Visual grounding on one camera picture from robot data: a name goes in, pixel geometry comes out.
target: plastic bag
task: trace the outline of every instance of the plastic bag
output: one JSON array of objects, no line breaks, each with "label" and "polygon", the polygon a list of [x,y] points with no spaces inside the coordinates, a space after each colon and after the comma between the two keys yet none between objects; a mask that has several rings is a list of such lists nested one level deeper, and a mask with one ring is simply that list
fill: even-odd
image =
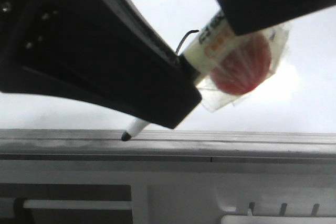
[{"label": "plastic bag", "polygon": [[183,52],[199,72],[203,106],[216,111],[257,88],[276,72],[287,40],[285,25],[236,36],[218,12]]}]

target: red circle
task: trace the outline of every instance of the red circle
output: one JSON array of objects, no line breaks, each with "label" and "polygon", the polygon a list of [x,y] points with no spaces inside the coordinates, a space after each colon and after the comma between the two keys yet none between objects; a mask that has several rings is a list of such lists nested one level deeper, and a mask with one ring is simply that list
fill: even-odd
[{"label": "red circle", "polygon": [[271,51],[268,41],[261,33],[255,33],[221,61],[211,71],[210,77],[223,92],[242,95],[265,80],[270,65]]}]

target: black tip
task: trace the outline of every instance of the black tip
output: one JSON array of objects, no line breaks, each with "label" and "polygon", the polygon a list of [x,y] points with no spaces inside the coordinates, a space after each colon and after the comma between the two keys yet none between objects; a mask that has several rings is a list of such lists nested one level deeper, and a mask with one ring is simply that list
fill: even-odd
[{"label": "black tip", "polygon": [[132,138],[132,136],[130,135],[130,134],[128,134],[128,132],[127,131],[125,131],[124,133],[122,133],[122,136],[121,136],[121,140],[122,141],[128,141],[129,139],[131,139]]}]

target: white background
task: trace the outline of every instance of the white background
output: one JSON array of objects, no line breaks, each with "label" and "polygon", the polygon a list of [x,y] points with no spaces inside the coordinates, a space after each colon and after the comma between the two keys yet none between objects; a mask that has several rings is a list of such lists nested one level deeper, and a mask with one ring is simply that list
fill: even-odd
[{"label": "white background", "polygon": [[[188,30],[202,28],[219,9],[215,0],[133,1],[173,49]],[[177,129],[336,132],[335,17],[336,8],[329,8],[293,20],[285,60],[275,76],[236,106],[215,113],[198,106]],[[131,119],[78,101],[0,94],[0,128],[124,129]]]}]

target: white plastic panel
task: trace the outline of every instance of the white plastic panel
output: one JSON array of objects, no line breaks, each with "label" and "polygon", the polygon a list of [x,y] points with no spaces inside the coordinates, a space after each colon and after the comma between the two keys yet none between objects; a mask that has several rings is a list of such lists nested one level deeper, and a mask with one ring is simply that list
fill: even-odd
[{"label": "white plastic panel", "polygon": [[221,224],[335,224],[333,217],[224,216]]}]

